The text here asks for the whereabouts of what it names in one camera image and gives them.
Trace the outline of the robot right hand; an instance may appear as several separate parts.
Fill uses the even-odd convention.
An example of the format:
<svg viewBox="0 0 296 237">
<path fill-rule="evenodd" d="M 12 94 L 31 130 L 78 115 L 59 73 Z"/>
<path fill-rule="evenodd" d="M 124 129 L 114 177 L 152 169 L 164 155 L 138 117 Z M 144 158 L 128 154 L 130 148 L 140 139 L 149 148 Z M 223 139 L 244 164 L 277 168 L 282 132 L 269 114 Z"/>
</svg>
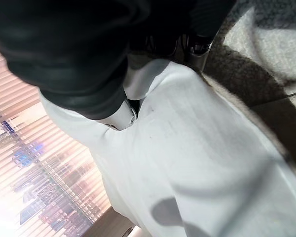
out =
<svg viewBox="0 0 296 237">
<path fill-rule="evenodd" d="M 0 0 L 0 53 L 51 103 L 116 130 L 136 113 L 126 95 L 131 52 L 204 54 L 233 0 Z"/>
</svg>

